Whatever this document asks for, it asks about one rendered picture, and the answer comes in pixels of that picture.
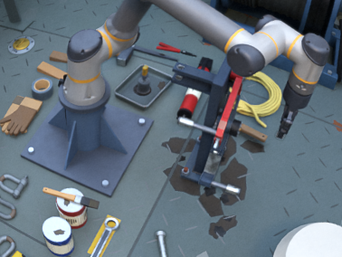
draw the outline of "metal floor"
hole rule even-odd
[[[44,77],[36,70],[42,61],[66,71],[65,63],[49,61],[51,52],[66,52],[67,43],[74,33],[100,27],[121,1],[18,0],[16,3],[22,22],[11,24],[3,1],[0,1],[0,116],[5,114],[16,95],[31,97],[32,82]],[[214,60],[212,72],[216,73],[224,60],[222,52],[202,44],[201,36],[155,6],[141,21],[140,32],[138,45],[142,47],[155,49],[159,42],[164,42],[197,54],[194,58],[167,53],[182,63],[197,66],[203,56],[208,57]],[[7,46],[22,34],[33,37],[35,46],[26,54],[12,55]],[[58,102],[57,80],[52,79],[53,95],[43,102],[27,134],[9,137],[0,133],[0,173],[29,176],[29,185],[19,199],[14,200],[8,193],[0,191],[0,197],[13,203],[17,209],[13,220],[0,219],[0,235],[14,238],[18,251],[27,257],[53,256],[45,246],[42,224],[58,213],[54,198],[42,193],[44,186],[57,190],[75,187],[100,201],[99,210],[89,210],[87,224],[72,231],[75,251],[71,256],[75,257],[89,256],[88,248],[107,214],[118,217],[122,223],[103,256],[117,257],[158,256],[154,236],[157,230],[166,231],[169,256],[271,257],[280,239],[299,225],[326,221],[341,224],[340,84],[334,90],[318,85],[309,106],[296,117],[283,141],[274,137],[283,106],[275,114],[262,118],[267,128],[262,128],[253,118],[236,116],[269,138],[263,144],[263,152],[258,153],[242,147],[246,141],[254,142],[253,139],[246,135],[233,138],[236,152],[221,171],[231,171],[230,165],[240,168],[237,173],[246,170],[247,175],[234,179],[245,181],[247,189],[242,201],[231,199],[231,205],[225,205],[220,201],[222,192],[219,190],[206,196],[201,187],[197,195],[190,195],[176,191],[170,183],[176,178],[173,174],[179,171],[177,165],[184,166],[190,153],[185,152],[185,146],[174,153],[162,144],[169,144],[172,138],[186,140],[199,135],[198,131],[176,124],[176,112],[186,88],[171,85],[146,110],[115,97],[115,88],[143,63],[168,74],[172,74],[175,64],[135,52],[126,67],[117,66],[115,59],[102,65],[102,75],[112,89],[109,104],[155,121],[112,197],[80,186],[20,157],[30,138]],[[263,72],[281,89],[284,88],[289,76],[287,72],[271,66]],[[253,81],[243,84],[243,100],[259,104],[267,98],[267,91],[261,85]],[[203,121],[205,102],[204,96],[197,105],[194,119],[198,122]],[[0,205],[0,212],[7,212],[7,209]],[[0,252],[4,252],[7,246],[7,243],[0,245]]]

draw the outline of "brown work glove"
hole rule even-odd
[[[11,136],[17,136],[19,134],[19,131],[21,133],[24,133],[26,131],[36,113],[37,111],[35,109],[31,109],[29,107],[21,105],[19,106],[18,110],[16,110],[11,115],[0,119],[0,124],[11,120],[11,122],[7,126],[7,129]]]

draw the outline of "yellow cable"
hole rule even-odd
[[[247,77],[246,80],[256,81],[263,85],[269,93],[269,99],[260,105],[252,105],[244,100],[240,100],[237,112],[246,116],[255,117],[258,123],[266,128],[267,125],[259,117],[269,116],[278,110],[281,103],[281,89],[273,79],[260,71],[251,77]]]

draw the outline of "u-shaped metal clamp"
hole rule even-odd
[[[0,244],[5,242],[5,241],[8,241],[11,245],[10,245],[10,248],[8,248],[8,250],[3,253],[2,255],[0,255],[0,257],[9,257],[10,254],[14,251],[15,249],[15,242],[14,240],[9,237],[8,235],[3,235],[0,237]]]
[[[12,212],[10,214],[3,214],[0,213],[0,217],[5,219],[5,220],[11,220],[15,217],[16,215],[16,210],[15,210],[15,206],[12,205],[11,203],[6,202],[5,200],[0,198],[0,205],[6,206],[8,208],[10,208],[12,210]]]
[[[13,190],[11,188],[8,188],[4,185],[4,180],[9,179],[18,184],[18,187]],[[24,187],[26,187],[28,183],[28,176],[24,176],[22,179],[18,179],[15,176],[4,174],[0,176],[0,188],[2,188],[7,193],[11,194],[15,199],[19,198],[20,194],[22,193]]]

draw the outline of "red handle pliers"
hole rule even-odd
[[[182,54],[186,54],[186,55],[190,55],[190,56],[194,56],[196,57],[196,55],[194,55],[193,53],[190,53],[186,50],[180,50],[176,47],[173,47],[171,45],[168,45],[168,44],[165,44],[165,43],[162,43],[162,42],[159,42],[159,45],[157,47],[157,49],[159,50],[164,50],[164,51],[170,51],[170,52],[180,52]]]

